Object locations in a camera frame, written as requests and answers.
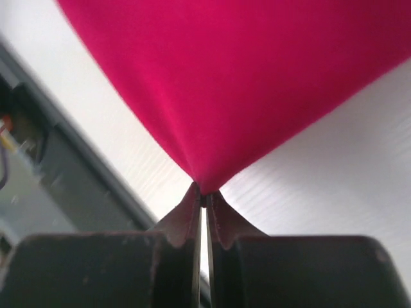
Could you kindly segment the magenta t shirt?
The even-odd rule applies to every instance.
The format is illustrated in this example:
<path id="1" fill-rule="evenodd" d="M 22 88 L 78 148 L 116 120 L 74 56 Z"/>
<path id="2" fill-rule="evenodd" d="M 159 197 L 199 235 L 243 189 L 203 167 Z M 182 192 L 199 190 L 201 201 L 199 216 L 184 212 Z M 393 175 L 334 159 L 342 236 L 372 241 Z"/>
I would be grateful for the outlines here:
<path id="1" fill-rule="evenodd" d="M 409 1 L 61 1 L 204 194 L 410 57 Z"/>

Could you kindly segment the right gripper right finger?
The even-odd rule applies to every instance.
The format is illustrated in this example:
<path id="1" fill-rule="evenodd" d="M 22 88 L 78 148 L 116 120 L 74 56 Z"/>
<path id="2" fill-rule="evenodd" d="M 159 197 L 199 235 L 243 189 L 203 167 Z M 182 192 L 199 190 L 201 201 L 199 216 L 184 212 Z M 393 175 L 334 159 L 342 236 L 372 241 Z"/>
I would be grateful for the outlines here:
<path id="1" fill-rule="evenodd" d="M 213 307 L 409 307 L 390 255 L 362 235 L 270 236 L 206 198 Z"/>

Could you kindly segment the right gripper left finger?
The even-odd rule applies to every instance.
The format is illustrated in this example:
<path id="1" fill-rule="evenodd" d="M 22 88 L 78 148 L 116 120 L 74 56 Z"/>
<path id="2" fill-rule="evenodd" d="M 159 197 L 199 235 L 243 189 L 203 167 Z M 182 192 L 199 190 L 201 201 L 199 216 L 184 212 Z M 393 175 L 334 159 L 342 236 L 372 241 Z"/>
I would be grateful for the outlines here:
<path id="1" fill-rule="evenodd" d="M 200 191 L 147 231 L 25 238 L 1 269 L 2 307 L 197 307 Z"/>

